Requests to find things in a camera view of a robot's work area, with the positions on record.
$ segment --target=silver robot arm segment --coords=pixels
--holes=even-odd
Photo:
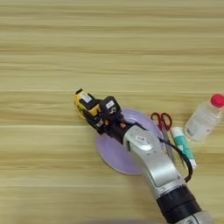
[[[125,133],[123,145],[142,166],[143,175],[167,223],[214,224],[209,214],[201,210],[153,133],[134,125]]]

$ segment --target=yellow object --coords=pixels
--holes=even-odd
[[[97,100],[91,95],[89,95],[83,89],[75,93],[74,106],[78,114],[80,115],[80,117],[83,119],[86,119],[85,116],[83,115],[83,110],[88,111],[88,113],[92,116],[97,116],[100,111],[99,103],[97,102]]]

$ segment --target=plastic bottle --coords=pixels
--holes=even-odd
[[[214,94],[210,101],[199,105],[184,127],[187,138],[193,141],[204,141],[219,124],[224,106],[224,96]]]

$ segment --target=black cable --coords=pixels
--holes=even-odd
[[[189,158],[176,145],[174,145],[172,143],[169,143],[169,142],[166,142],[164,139],[162,139],[160,137],[158,139],[161,143],[170,145],[184,159],[185,164],[186,164],[187,169],[188,169],[188,175],[185,177],[185,182],[187,183],[192,178],[192,175],[193,175],[193,166],[192,166]]]

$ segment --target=scissors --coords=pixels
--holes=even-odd
[[[164,140],[170,143],[167,131],[169,131],[172,127],[172,118],[166,113],[159,114],[154,112],[151,114],[150,119],[156,123],[158,128],[162,131]],[[173,148],[169,145],[166,145],[166,151],[173,163],[175,163]]]

